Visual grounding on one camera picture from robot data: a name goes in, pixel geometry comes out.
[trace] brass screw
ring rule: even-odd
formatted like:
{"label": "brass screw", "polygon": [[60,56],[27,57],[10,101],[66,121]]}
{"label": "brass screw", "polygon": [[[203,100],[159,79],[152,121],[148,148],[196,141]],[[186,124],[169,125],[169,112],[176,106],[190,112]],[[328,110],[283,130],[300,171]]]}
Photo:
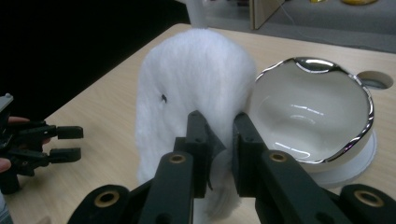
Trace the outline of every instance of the brass screw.
{"label": "brass screw", "polygon": [[107,190],[96,196],[94,204],[97,207],[109,207],[116,203],[120,198],[120,194],[115,190]]}
{"label": "brass screw", "polygon": [[382,207],[384,206],[384,201],[376,194],[367,191],[367,190],[356,190],[354,192],[355,197],[361,201],[361,203],[365,203],[372,207]]}

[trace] white fur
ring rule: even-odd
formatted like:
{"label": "white fur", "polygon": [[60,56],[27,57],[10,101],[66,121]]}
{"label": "white fur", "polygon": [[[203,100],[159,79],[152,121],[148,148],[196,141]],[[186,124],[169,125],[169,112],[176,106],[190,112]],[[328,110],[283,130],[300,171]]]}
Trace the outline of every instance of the white fur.
{"label": "white fur", "polygon": [[196,224],[227,217],[239,203],[231,174],[233,119],[244,110],[256,75],[243,48],[205,29],[168,38],[143,61],[135,126],[139,182],[154,177],[161,156],[173,151],[175,138],[186,136],[187,116],[194,110],[227,147],[212,163],[213,191],[194,201]]}

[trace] metal bowl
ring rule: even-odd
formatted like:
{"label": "metal bowl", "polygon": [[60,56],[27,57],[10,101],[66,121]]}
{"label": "metal bowl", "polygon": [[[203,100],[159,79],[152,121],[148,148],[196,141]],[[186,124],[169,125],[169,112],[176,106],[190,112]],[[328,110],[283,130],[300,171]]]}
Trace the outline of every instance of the metal bowl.
{"label": "metal bowl", "polygon": [[374,125],[374,104],[361,80],[318,58],[291,58],[256,79],[247,113],[270,149],[288,152],[307,172],[354,158]]}

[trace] white plush toy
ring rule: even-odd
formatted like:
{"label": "white plush toy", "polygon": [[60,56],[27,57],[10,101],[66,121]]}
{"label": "white plush toy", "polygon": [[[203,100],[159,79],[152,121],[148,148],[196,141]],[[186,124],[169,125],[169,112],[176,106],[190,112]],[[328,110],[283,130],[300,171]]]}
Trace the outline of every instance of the white plush toy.
{"label": "white plush toy", "polygon": [[187,117],[199,110],[227,147],[212,162],[204,199],[194,200],[194,223],[231,214],[239,197],[231,173],[233,119],[245,108],[256,65],[244,49],[206,29],[190,29],[150,51],[138,81],[135,139],[140,184],[154,177],[175,138],[186,136]]}

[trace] finger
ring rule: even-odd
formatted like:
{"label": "finger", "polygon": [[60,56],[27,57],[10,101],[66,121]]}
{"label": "finger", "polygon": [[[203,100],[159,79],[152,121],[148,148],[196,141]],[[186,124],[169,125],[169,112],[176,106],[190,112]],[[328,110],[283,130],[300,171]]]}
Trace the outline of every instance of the finger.
{"label": "finger", "polygon": [[20,123],[20,122],[28,122],[29,119],[21,118],[21,117],[9,117],[8,123]]}
{"label": "finger", "polygon": [[[8,118],[8,123],[24,123],[24,122],[29,122],[30,120],[27,118],[22,118],[22,117],[9,117]],[[47,144],[50,141],[50,138],[44,139],[43,144]]]}
{"label": "finger", "polygon": [[0,158],[0,173],[8,170],[11,167],[11,162],[7,159]]}

